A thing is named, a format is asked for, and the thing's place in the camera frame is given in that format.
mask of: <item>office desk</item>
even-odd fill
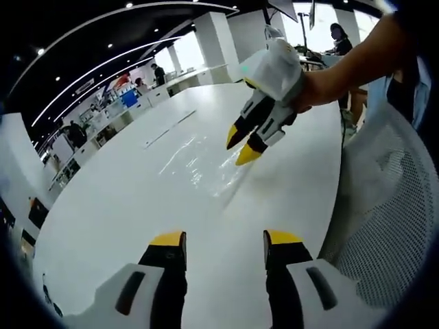
[[[251,94],[245,84],[185,90],[116,135],[72,179],[47,216],[34,259],[36,286],[45,272],[65,315],[90,306],[96,288],[137,263],[155,236],[184,230],[183,327],[270,327],[263,230],[293,232],[318,255],[342,134],[337,104],[320,106],[237,169],[239,148],[226,151],[226,137]]]
[[[86,143],[75,151],[72,157],[70,157],[70,159],[57,172],[55,177],[52,178],[51,184],[49,185],[49,193],[57,198],[64,187],[69,183],[70,179],[65,177],[65,171],[71,165],[71,162],[76,161],[79,167],[82,167],[85,165],[85,162],[87,162],[99,151],[102,146],[99,144],[97,137],[109,125],[114,126],[116,131],[119,132],[126,126],[130,125],[131,122],[139,118],[139,116],[148,110],[150,106],[151,105],[147,101],[147,97],[141,97],[139,98],[139,104],[123,110],[123,112],[119,113],[115,117],[109,118],[109,120],[107,120],[97,131],[93,132],[93,134],[90,136],[87,136]]]

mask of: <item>wall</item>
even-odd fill
[[[273,10],[269,10],[268,13],[271,16]],[[281,13],[276,13],[272,17],[272,26],[280,29],[285,35],[281,15]],[[239,62],[243,62],[258,50],[266,47],[265,19],[262,10],[231,17],[228,19],[228,24],[235,42]]]
[[[16,219],[17,230],[24,228],[35,239],[39,229],[29,220],[29,197],[37,197],[50,209],[44,164],[32,146],[21,114],[3,115],[0,126],[0,195]]]
[[[359,29],[354,13],[346,10],[335,9],[335,14],[337,15],[338,23],[343,27],[344,31],[348,35],[352,46],[355,47],[358,45],[361,41],[359,38]]]
[[[232,81],[240,80],[239,58],[226,15],[217,12],[213,14],[218,41],[221,45],[222,55],[224,57],[223,64],[228,65],[227,71]]]
[[[224,64],[220,42],[212,22],[212,14],[214,13],[209,12],[195,20],[195,26],[197,26],[197,32],[195,34],[207,67]]]
[[[135,79],[140,76],[143,79],[143,82],[148,86],[154,84],[155,75],[154,75],[154,70],[151,69],[151,65],[154,64],[155,62],[156,62],[155,60],[150,60],[145,65],[132,70],[130,72],[131,80],[134,82]]]
[[[180,74],[182,72],[180,61],[178,60],[176,48],[174,45],[168,47],[169,55],[172,59],[172,64],[174,64],[174,67],[176,69],[177,74]]]

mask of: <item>window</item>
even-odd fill
[[[165,70],[165,73],[171,73],[176,70],[172,62],[169,50],[164,48],[156,54],[156,63]]]
[[[359,39],[363,42],[378,23],[379,19],[363,12],[358,12],[357,10],[354,10],[354,14],[357,20]]]
[[[294,10],[296,13],[304,12],[306,14],[311,10],[310,3],[294,3]],[[289,17],[282,15],[283,24],[285,26],[285,33],[287,34],[287,41],[293,46],[304,45],[302,25],[296,23]],[[325,51],[334,48],[334,41],[331,37],[330,26],[332,23],[337,23],[337,15],[332,5],[325,5],[322,3],[316,4],[316,23],[312,31],[309,31],[309,17],[303,17],[305,25],[305,33],[307,35],[308,48],[312,51]]]
[[[195,32],[190,32],[174,43],[181,69],[195,69],[204,65],[204,58]]]

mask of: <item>yellow tip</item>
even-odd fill
[[[177,231],[156,236],[150,245],[179,246],[182,233],[182,231]]]
[[[302,242],[298,236],[283,231],[267,230],[273,245]]]
[[[248,144],[244,145],[244,148],[241,150],[241,153],[239,154],[238,160],[236,160],[237,166],[245,165],[246,163],[255,161],[257,158],[259,158],[262,155],[262,153],[254,151]]]
[[[232,140],[232,137],[233,137],[237,132],[238,132],[238,129],[236,129],[235,125],[233,125],[233,126],[231,127],[231,129],[228,131],[227,144],[226,144],[227,149],[230,148],[228,145],[230,144],[230,141]]]

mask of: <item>mesh chair back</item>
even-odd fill
[[[438,204],[428,151],[402,115],[383,103],[344,148],[320,256],[357,281],[366,303],[391,308],[426,257],[439,223]]]

